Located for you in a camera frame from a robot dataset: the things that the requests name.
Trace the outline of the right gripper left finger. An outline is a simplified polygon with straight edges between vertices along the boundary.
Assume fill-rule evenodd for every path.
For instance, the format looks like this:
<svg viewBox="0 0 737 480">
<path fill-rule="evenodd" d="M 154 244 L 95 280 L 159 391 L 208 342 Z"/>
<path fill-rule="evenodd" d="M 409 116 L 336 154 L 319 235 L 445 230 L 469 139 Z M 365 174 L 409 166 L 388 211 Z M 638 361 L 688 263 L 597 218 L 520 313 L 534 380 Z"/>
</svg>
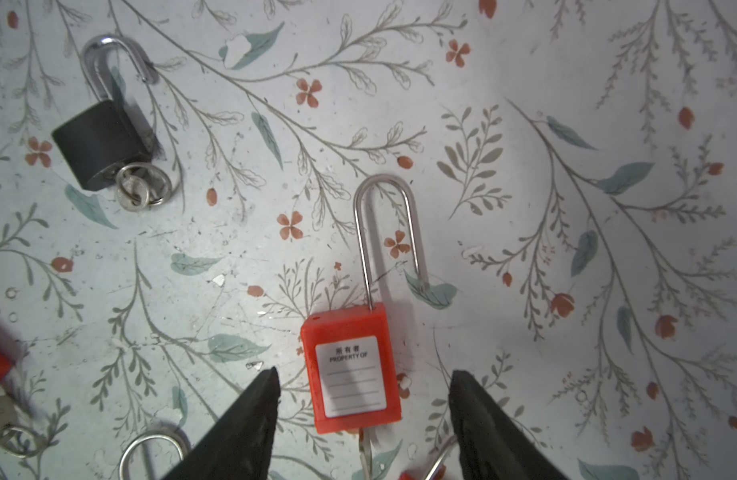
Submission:
<svg viewBox="0 0 737 480">
<path fill-rule="evenodd" d="M 268 477 L 278 423 L 280 378 L 262 370 L 214 427 L 180 461 L 168 479 L 246 479 Z"/>
</svg>

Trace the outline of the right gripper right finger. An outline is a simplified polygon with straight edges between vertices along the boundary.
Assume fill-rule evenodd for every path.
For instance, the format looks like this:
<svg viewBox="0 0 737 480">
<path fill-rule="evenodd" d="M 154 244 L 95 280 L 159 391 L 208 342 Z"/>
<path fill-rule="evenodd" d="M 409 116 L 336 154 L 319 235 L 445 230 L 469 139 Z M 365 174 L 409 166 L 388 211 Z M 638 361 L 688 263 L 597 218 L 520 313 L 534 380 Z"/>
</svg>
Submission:
<svg viewBox="0 0 737 480">
<path fill-rule="evenodd" d="M 452 373 L 448 401 L 465 479 L 563 479 L 467 371 Z"/>
</svg>

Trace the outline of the silver key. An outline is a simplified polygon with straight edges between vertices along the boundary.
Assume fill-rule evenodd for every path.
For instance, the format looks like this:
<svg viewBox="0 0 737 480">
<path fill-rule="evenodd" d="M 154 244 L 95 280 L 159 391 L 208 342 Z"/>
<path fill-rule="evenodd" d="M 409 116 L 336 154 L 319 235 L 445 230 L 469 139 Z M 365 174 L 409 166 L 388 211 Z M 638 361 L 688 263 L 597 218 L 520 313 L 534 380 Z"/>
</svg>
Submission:
<svg viewBox="0 0 737 480">
<path fill-rule="evenodd" d="M 358 447 L 360 448 L 360 465 L 362 466 L 362 475 L 364 480 L 372 480 L 372 449 L 371 441 L 366 428 L 358 430 Z"/>
</svg>

